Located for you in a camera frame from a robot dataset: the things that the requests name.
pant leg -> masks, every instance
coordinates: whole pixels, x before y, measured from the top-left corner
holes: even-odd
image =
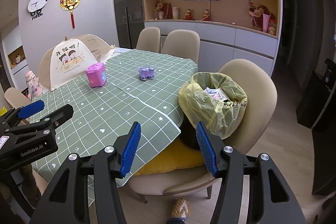
[[[166,224],[184,224],[184,221],[179,218],[168,219]]]

silver screw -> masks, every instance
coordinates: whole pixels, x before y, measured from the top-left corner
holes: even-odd
[[[104,151],[106,153],[112,153],[114,151],[114,147],[113,146],[107,146],[107,147],[105,147]]]
[[[261,158],[262,160],[269,160],[269,156],[268,156],[267,154],[265,154],[265,153],[262,153],[262,154],[260,155],[260,158]]]
[[[75,160],[77,158],[77,154],[70,154],[68,159],[69,160]]]
[[[233,148],[231,146],[226,146],[223,149],[226,153],[232,153],[233,152]]]

dining table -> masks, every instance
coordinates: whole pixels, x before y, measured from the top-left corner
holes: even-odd
[[[153,79],[141,80],[139,67],[154,67]],[[65,104],[73,117],[56,129],[58,151],[34,162],[33,169],[50,181],[70,153],[94,155],[128,134],[133,122],[141,125],[141,138],[130,173],[117,179],[123,186],[142,166],[164,150],[180,134],[184,113],[179,90],[197,72],[190,59],[167,54],[115,48],[105,64],[107,82],[92,88],[85,73],[33,101],[43,100],[45,108],[31,117],[38,122]],[[95,199],[94,177],[88,177],[88,199]]]

plastic bag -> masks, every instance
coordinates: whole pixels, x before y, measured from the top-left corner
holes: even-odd
[[[0,116],[5,114],[7,112],[7,109],[5,107],[3,107],[1,110],[0,110]]]
[[[231,101],[223,102],[213,98],[204,92],[206,87],[221,88]],[[199,72],[181,87],[178,102],[194,128],[199,121],[204,121],[210,133],[225,139],[237,129],[243,119],[247,95],[227,75]]]

foot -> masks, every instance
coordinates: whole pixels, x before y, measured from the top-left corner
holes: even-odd
[[[190,216],[189,201],[186,198],[178,199],[173,206],[171,216],[172,218],[179,218],[185,222]]]

